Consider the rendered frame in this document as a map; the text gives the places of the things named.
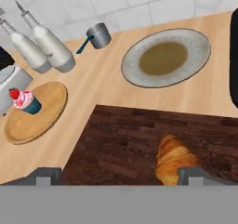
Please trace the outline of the white bottle with metal spout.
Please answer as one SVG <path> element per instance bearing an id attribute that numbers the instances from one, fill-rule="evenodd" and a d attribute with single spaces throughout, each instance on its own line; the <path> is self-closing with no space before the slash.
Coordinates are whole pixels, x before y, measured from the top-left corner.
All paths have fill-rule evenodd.
<path id="1" fill-rule="evenodd" d="M 53 34 L 46 26 L 41 24 L 29 10 L 16 1 L 21 16 L 33 31 L 33 37 L 47 56 L 51 65 L 59 72 L 69 72 L 75 66 L 75 59 L 72 51 L 66 47 L 59 38 Z"/>
<path id="2" fill-rule="evenodd" d="M 0 7 L 0 26 L 10 36 L 14 47 L 19 51 L 21 56 L 28 62 L 29 66 L 33 70 L 39 73 L 48 72 L 52 68 L 52 65 L 50 64 L 46 55 L 27 35 L 18 32 L 6 20 L 3 20 L 1 16 L 4 14 L 5 10 Z"/>

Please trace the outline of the golden brown croissant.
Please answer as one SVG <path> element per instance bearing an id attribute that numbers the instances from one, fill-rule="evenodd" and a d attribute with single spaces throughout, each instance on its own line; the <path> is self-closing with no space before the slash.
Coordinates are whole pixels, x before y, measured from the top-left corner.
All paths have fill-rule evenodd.
<path id="1" fill-rule="evenodd" d="M 162 136 L 156 155 L 155 175 L 166 186 L 176 186 L 178 171 L 183 167 L 200 166 L 198 158 L 176 136 Z"/>

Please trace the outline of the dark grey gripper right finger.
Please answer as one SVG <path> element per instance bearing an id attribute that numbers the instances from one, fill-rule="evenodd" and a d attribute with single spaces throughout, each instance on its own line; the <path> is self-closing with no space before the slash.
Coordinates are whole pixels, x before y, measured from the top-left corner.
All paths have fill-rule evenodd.
<path id="1" fill-rule="evenodd" d="M 201 167 L 181 167 L 178 169 L 180 186 L 235 186 L 236 183 L 209 175 Z"/>

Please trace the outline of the dark wooden cutting board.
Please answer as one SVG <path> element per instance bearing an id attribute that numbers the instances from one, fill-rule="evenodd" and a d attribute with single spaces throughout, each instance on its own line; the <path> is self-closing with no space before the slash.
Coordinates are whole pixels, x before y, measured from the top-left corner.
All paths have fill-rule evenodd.
<path id="1" fill-rule="evenodd" d="M 157 185 L 161 137 L 174 135 L 211 175 L 238 182 L 238 118 L 98 105 L 64 167 L 62 185 Z"/>

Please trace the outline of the round light wooden board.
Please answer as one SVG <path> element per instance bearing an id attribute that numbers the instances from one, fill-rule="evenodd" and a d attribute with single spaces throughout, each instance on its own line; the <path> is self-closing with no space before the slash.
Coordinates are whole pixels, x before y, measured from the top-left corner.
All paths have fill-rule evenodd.
<path id="1" fill-rule="evenodd" d="M 60 82 L 42 84 L 33 90 L 33 94 L 42 108 L 37 114 L 12 110 L 4 128 L 5 137 L 10 143 L 20 145 L 41 137 L 59 120 L 68 101 L 67 88 Z"/>

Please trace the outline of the black hob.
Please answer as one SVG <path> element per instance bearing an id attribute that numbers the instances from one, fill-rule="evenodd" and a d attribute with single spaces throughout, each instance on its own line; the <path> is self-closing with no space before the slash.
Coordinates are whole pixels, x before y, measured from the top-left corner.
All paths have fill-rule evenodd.
<path id="1" fill-rule="evenodd" d="M 230 25 L 230 95 L 238 108 L 238 8 L 231 14 Z"/>

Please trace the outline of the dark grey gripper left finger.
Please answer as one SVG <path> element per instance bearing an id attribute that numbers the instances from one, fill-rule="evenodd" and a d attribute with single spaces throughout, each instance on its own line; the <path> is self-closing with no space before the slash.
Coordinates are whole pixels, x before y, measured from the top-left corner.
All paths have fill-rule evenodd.
<path id="1" fill-rule="evenodd" d="M 40 186 L 40 185 L 56 185 L 60 179 L 60 167 L 38 167 L 26 177 L 11 180 L 7 185 L 25 185 L 25 186 Z"/>

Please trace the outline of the grey plate with brown centre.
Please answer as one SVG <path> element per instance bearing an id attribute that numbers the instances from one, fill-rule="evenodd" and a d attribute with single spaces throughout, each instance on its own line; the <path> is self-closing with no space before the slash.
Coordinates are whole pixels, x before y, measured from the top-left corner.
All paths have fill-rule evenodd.
<path id="1" fill-rule="evenodd" d="M 162 30 L 127 50 L 121 73 L 134 86 L 173 86 L 200 72 L 210 55 L 211 45 L 203 33 L 187 28 Z"/>

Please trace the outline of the pink cupcake with strawberry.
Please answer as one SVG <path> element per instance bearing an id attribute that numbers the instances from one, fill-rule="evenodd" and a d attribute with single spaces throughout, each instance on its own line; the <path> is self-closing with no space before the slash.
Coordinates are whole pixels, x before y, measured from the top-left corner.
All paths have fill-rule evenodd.
<path id="1" fill-rule="evenodd" d="M 13 106 L 23 112 L 35 115 L 42 109 L 38 98 L 29 90 L 18 90 L 13 87 L 8 90 Z"/>

